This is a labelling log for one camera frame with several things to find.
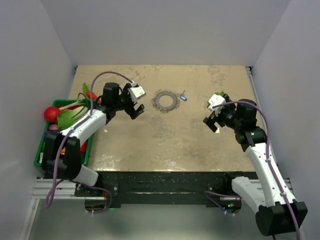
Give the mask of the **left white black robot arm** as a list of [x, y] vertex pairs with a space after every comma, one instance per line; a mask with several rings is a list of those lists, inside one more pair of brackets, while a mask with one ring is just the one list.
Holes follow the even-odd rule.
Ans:
[[82, 164], [81, 146], [97, 130], [108, 124], [116, 112], [125, 111], [131, 119], [144, 112], [144, 105], [135, 108], [146, 94], [142, 86], [127, 83], [124, 88], [114, 82], [104, 85], [101, 103], [94, 105], [81, 119], [61, 132], [51, 132], [45, 140], [41, 168], [53, 179], [72, 180], [86, 185], [86, 191], [99, 196], [104, 184], [99, 174]]

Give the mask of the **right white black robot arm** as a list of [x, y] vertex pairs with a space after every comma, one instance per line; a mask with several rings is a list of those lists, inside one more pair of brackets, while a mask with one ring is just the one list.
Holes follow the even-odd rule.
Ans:
[[294, 232], [301, 239], [300, 227], [308, 213], [306, 204], [297, 201], [280, 173], [271, 153], [270, 131], [257, 125], [257, 115], [268, 120], [257, 104], [249, 99], [232, 101], [224, 93], [214, 93], [208, 100], [211, 114], [203, 122], [216, 132], [218, 127], [228, 127], [251, 161], [261, 185], [253, 186], [248, 177], [231, 174], [223, 183], [223, 192], [243, 200], [255, 214], [256, 225], [264, 236]]

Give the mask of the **metal disc with keyrings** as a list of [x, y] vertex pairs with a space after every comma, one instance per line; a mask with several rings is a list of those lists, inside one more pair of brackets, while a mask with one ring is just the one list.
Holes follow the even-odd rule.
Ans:
[[170, 90], [158, 90], [155, 92], [151, 103], [155, 109], [162, 113], [168, 113], [180, 106], [178, 94]]

